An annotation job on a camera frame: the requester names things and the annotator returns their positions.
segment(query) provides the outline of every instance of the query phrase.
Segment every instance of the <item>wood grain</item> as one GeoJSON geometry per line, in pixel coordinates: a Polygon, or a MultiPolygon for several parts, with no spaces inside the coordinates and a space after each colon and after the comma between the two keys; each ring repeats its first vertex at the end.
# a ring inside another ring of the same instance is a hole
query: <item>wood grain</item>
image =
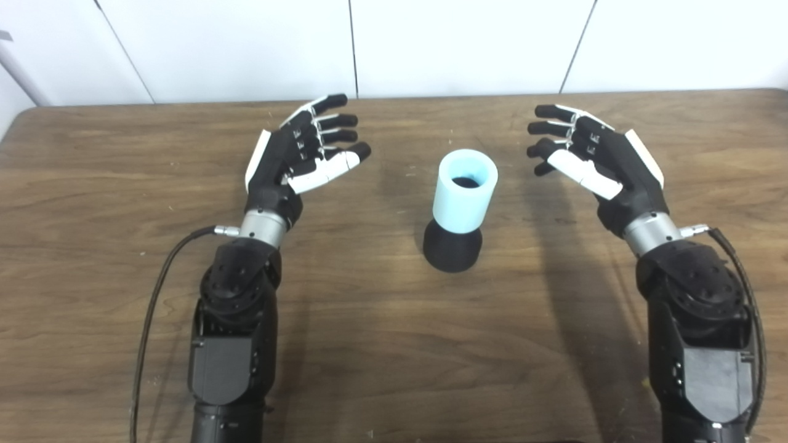
{"type": "MultiPolygon", "coordinates": [[[[304,197],[283,246],[266,441],[660,441],[645,304],[596,204],[537,179],[538,103],[637,129],[677,223],[718,225],[767,328],[755,442],[788,439],[788,96],[784,91],[362,100],[373,156],[304,197]],[[478,264],[419,251],[440,159],[484,151],[500,181],[478,264]]],[[[0,144],[0,441],[126,441],[143,313],[169,249],[237,224],[262,128],[291,102],[37,108],[0,144]]],[[[222,239],[175,262],[154,321],[141,441],[188,441],[190,317],[222,239]]]]}

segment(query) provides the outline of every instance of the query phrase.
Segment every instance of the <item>robotic finger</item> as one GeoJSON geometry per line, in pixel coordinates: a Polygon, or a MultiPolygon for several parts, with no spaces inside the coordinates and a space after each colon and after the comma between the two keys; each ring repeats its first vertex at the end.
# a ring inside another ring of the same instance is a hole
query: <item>robotic finger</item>
{"type": "Polygon", "coordinates": [[[570,108],[569,106],[564,105],[538,105],[534,110],[534,113],[539,118],[555,118],[557,120],[561,120],[564,123],[574,123],[580,117],[588,117],[598,123],[608,127],[609,129],[613,129],[612,126],[608,125],[604,121],[600,120],[599,118],[595,117],[584,110],[579,110],[577,108],[570,108]]]}
{"type": "Polygon", "coordinates": [[[322,157],[307,160],[304,166],[293,167],[293,173],[287,178],[287,183],[296,194],[311,191],[355,168],[371,153],[370,145],[364,142],[348,149],[325,147],[322,157]]]}
{"type": "Polygon", "coordinates": [[[312,120],[312,124],[318,131],[326,131],[339,128],[340,126],[354,128],[359,124],[359,118],[350,114],[331,114],[324,117],[316,117],[312,120]]]}
{"type": "Polygon", "coordinates": [[[528,133],[532,136],[558,136],[569,139],[573,131],[574,124],[562,121],[544,120],[528,124],[528,133]]]}
{"type": "Polygon", "coordinates": [[[322,148],[326,144],[336,142],[352,143],[358,139],[359,134],[350,129],[335,128],[326,131],[318,131],[314,126],[310,126],[298,139],[298,144],[301,150],[301,158],[306,160],[320,155],[322,148]]]}
{"type": "Polygon", "coordinates": [[[317,100],[312,100],[311,102],[302,105],[300,108],[295,110],[295,112],[290,114],[290,117],[284,119],[284,122],[282,122],[282,124],[279,126],[279,129],[282,129],[287,124],[293,124],[296,126],[303,125],[329,109],[338,108],[347,104],[348,97],[345,94],[325,95],[317,100]]]}
{"type": "Polygon", "coordinates": [[[583,160],[548,138],[539,140],[537,144],[529,147],[526,153],[530,158],[544,159],[544,162],[533,170],[538,177],[557,169],[583,188],[606,200],[615,198],[623,189],[618,181],[600,173],[592,160],[583,160]]]}

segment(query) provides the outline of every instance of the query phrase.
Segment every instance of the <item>white wall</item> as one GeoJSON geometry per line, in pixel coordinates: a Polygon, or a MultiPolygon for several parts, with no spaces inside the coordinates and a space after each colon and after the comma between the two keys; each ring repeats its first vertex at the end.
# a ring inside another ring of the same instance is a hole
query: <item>white wall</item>
{"type": "Polygon", "coordinates": [[[788,88],[785,17],[786,0],[0,0],[0,63],[43,105],[788,88]]]}
{"type": "Polygon", "coordinates": [[[0,66],[0,140],[17,115],[33,106],[33,101],[0,66]]]}
{"type": "Polygon", "coordinates": [[[599,0],[564,92],[788,88],[785,0],[599,0]]]}
{"type": "Polygon", "coordinates": [[[42,105],[151,102],[93,0],[1,0],[0,62],[42,105]]]}
{"type": "Polygon", "coordinates": [[[99,0],[156,102],[355,96],[348,0],[99,0]]]}
{"type": "Polygon", "coordinates": [[[359,96],[557,93],[593,0],[351,0],[359,96]]]}

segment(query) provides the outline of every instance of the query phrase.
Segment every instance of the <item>cup opening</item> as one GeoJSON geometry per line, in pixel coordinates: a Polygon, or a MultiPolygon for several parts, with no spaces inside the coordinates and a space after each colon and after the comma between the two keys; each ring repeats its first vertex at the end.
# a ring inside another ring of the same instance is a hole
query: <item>cup opening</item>
{"type": "Polygon", "coordinates": [[[461,188],[473,189],[479,187],[479,183],[476,183],[476,180],[471,177],[455,177],[452,178],[452,181],[461,188]]]}
{"type": "Polygon", "coordinates": [[[460,157],[448,165],[448,176],[461,188],[481,187],[489,178],[487,165],[479,158],[460,157]]]}

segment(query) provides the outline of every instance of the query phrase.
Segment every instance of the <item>black stand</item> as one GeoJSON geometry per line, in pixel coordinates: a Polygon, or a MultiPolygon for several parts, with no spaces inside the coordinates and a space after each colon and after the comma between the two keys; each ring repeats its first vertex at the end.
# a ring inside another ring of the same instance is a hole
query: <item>black stand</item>
{"type": "Polygon", "coordinates": [[[462,272],[476,263],[481,251],[481,230],[450,233],[433,219],[424,230],[424,256],[444,272],[462,272]]]}

